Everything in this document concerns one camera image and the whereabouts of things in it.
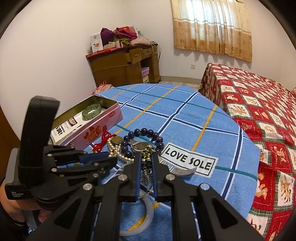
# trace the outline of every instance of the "wooden door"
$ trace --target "wooden door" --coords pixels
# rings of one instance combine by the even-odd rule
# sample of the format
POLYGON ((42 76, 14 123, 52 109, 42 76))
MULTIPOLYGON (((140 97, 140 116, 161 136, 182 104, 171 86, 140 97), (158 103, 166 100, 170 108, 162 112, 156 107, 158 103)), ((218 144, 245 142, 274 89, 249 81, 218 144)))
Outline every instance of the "wooden door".
POLYGON ((20 146, 20 140, 9 125, 0 106, 0 178, 6 173, 10 152, 20 146))

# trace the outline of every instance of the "green jade bangle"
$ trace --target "green jade bangle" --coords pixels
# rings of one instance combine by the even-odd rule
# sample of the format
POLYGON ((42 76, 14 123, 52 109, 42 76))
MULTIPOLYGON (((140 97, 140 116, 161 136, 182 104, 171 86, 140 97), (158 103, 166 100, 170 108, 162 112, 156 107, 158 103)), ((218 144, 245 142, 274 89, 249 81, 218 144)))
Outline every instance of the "green jade bangle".
POLYGON ((101 111, 102 106, 100 104, 91 104, 82 112, 82 119, 84 121, 89 121, 99 115, 101 111))

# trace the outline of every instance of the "window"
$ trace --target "window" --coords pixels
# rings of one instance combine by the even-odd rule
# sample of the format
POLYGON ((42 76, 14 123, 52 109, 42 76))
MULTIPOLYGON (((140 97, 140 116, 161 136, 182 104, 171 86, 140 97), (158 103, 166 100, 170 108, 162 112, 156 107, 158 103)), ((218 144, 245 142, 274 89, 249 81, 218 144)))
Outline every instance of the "window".
POLYGON ((252 36, 243 0, 171 0, 176 48, 252 61, 252 36))

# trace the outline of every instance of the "pink tin box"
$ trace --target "pink tin box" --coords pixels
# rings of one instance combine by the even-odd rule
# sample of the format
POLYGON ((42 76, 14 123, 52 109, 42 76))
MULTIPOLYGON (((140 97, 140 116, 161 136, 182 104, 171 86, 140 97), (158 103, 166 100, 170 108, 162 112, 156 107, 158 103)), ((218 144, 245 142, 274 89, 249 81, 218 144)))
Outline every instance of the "pink tin box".
POLYGON ((109 130, 121 120, 122 113, 117 101, 93 95, 54 120, 49 143, 84 150, 102 135, 103 126, 109 130), (82 112, 91 104, 100 104, 102 112, 85 121, 82 119, 82 112))

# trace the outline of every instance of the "baseboard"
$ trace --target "baseboard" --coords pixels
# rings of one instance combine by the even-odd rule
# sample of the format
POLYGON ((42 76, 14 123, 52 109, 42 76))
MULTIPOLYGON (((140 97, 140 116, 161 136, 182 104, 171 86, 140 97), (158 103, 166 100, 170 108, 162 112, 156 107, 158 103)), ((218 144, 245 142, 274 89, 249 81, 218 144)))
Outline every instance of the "baseboard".
POLYGON ((181 82, 181 83, 189 83, 189 84, 196 84, 196 85, 200 85, 201 83, 200 79, 175 77, 175 76, 161 76, 161 81, 181 82))

